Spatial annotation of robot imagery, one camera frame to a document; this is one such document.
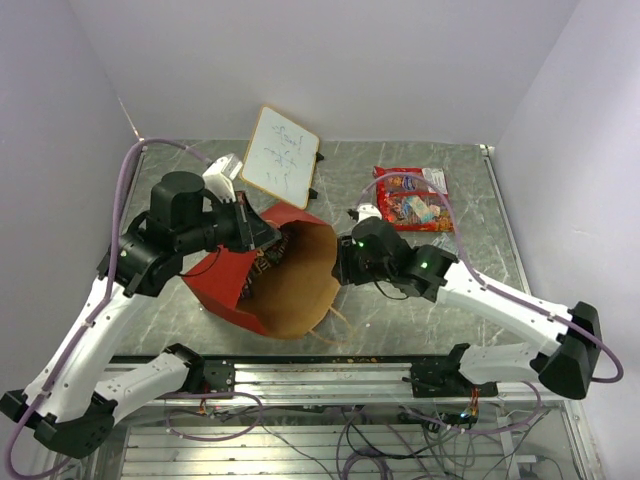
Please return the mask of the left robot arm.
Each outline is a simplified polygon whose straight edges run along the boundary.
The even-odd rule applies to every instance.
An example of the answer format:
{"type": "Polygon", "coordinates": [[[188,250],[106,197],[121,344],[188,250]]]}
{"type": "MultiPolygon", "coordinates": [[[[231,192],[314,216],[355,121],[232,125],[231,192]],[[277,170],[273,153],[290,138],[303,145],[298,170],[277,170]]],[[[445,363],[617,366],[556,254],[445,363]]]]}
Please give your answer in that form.
{"type": "Polygon", "coordinates": [[[213,193],[207,186],[190,172],[162,177],[148,209],[103,258],[85,308],[56,354],[25,389],[3,395],[2,412],[32,429],[49,450],[82,459],[147,402],[173,393],[192,397],[202,389],[204,359],[181,344],[112,380],[101,375],[129,322],[181,275],[185,257],[221,249],[253,252],[280,239],[243,192],[213,193]]]}

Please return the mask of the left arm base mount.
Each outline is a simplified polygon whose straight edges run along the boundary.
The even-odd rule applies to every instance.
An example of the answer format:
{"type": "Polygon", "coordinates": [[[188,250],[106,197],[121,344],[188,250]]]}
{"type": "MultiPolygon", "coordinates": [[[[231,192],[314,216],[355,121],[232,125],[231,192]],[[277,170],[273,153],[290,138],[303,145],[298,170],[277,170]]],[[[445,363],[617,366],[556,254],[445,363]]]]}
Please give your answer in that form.
{"type": "Polygon", "coordinates": [[[227,360],[206,361],[203,370],[202,392],[219,393],[231,399],[235,391],[236,370],[227,360]]]}

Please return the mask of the silver foil snack packet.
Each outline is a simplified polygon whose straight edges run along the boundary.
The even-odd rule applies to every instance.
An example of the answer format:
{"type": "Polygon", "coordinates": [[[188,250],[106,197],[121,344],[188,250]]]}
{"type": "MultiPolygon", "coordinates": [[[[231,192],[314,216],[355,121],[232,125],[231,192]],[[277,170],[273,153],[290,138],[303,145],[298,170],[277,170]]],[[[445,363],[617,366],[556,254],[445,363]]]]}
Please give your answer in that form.
{"type": "Polygon", "coordinates": [[[455,251],[455,244],[452,242],[450,237],[444,233],[435,238],[432,245],[450,252],[455,251]]]}

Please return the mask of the brown M&M packet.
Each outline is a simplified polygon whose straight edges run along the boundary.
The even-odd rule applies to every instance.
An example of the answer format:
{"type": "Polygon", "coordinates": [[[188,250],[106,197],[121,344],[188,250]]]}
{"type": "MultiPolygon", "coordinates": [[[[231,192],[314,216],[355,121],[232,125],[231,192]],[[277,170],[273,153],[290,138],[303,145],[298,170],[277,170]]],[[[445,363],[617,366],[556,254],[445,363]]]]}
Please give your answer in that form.
{"type": "Polygon", "coordinates": [[[290,227],[283,227],[280,233],[281,238],[273,245],[257,251],[241,289],[240,300],[252,298],[256,279],[267,270],[278,266],[284,258],[286,249],[294,237],[294,232],[290,227]]]}

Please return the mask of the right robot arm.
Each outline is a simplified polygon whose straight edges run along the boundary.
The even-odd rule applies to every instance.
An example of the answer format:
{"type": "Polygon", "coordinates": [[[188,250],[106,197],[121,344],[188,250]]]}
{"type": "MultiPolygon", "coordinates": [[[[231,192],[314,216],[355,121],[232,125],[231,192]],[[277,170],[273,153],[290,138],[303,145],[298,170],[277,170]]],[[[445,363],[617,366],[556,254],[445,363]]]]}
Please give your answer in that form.
{"type": "Polygon", "coordinates": [[[548,302],[468,269],[433,245],[411,246],[387,222],[369,217],[337,240],[333,276],[342,285],[387,282],[406,298],[467,310],[510,331],[519,343],[457,345],[440,373],[450,394],[474,385],[538,381],[572,400],[586,397],[603,349],[597,309],[548,302]]]}

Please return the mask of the red cookie snack bag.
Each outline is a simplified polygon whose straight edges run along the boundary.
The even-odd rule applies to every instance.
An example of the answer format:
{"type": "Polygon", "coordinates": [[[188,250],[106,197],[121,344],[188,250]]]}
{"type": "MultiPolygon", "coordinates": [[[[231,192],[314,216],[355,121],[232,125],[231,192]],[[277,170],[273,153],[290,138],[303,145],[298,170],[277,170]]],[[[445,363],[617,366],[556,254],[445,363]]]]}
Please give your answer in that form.
{"type": "Polygon", "coordinates": [[[448,196],[445,173],[441,168],[392,167],[373,168],[377,207],[382,217],[398,231],[452,232],[448,207],[428,186],[426,179],[448,196]]]}

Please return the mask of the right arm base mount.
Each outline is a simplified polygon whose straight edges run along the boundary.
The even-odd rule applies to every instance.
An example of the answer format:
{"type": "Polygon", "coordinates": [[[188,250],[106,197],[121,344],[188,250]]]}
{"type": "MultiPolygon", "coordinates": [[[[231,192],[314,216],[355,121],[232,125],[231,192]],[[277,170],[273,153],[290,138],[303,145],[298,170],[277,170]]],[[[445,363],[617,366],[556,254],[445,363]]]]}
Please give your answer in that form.
{"type": "Polygon", "coordinates": [[[473,392],[484,398],[499,393],[495,382],[473,384],[459,372],[457,365],[444,361],[413,363],[401,380],[409,384],[415,398],[471,397],[473,392]]]}

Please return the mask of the red paper bag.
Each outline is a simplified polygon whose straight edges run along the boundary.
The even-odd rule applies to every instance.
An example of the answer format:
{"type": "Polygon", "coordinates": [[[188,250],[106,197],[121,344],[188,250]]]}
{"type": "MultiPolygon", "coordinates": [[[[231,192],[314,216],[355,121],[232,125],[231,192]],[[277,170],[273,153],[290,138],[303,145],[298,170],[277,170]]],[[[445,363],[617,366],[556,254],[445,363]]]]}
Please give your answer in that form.
{"type": "Polygon", "coordinates": [[[260,275],[253,297],[239,295],[257,251],[222,248],[194,266],[183,282],[209,312],[253,333],[283,340],[302,338],[333,308],[340,284],[332,276],[337,236],[331,225],[286,203],[262,213],[279,227],[293,229],[281,263],[260,275]]]}

